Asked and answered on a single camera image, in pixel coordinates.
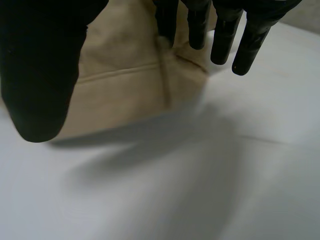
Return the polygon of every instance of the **gray wall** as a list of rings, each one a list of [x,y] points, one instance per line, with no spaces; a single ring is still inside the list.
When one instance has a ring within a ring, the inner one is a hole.
[[[282,22],[320,34],[320,0],[302,0]]]

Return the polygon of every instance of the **stitched seam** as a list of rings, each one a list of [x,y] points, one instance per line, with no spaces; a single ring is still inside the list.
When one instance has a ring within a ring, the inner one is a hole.
[[[126,74],[130,74],[130,73],[136,73],[136,72],[140,72],[143,70],[157,69],[158,65],[159,65],[158,63],[152,63],[152,64],[148,64],[148,65],[144,65],[144,66],[138,66],[138,67],[96,73],[96,74],[93,74],[90,76],[80,77],[77,84],[78,85],[85,84],[87,82],[100,80],[101,78],[105,78],[105,77],[113,77],[113,76],[117,76],[117,75],[126,75]]]

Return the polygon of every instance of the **black cylindrical finger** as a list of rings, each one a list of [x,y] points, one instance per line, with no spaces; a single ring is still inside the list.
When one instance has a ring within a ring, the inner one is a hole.
[[[174,45],[177,28],[177,11],[179,0],[153,0],[156,5],[155,18],[160,36]]]
[[[207,1],[200,9],[189,9],[189,44],[193,49],[200,50],[205,46],[210,6],[211,1]]]
[[[269,30],[270,28],[263,33],[257,33],[247,24],[232,64],[233,73],[243,76],[249,72]]]
[[[247,23],[232,65],[235,74],[243,76],[250,70],[271,27],[300,2],[301,0],[255,0],[244,4]]]
[[[242,13],[242,9],[218,9],[211,50],[211,61],[214,64],[223,65],[227,62]]]

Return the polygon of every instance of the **white surface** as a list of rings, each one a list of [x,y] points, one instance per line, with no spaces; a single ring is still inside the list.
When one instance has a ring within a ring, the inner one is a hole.
[[[87,138],[0,114],[0,239],[319,239],[320,37],[278,24],[249,74],[232,60],[198,102]]]

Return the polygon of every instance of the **beige fabric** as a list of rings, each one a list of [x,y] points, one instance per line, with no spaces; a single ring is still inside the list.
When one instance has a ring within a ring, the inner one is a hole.
[[[89,26],[65,125],[70,138],[158,115],[197,95],[207,80],[205,49],[188,44],[180,3],[173,49],[157,36],[151,0],[110,1]],[[210,24],[216,14],[211,9]]]

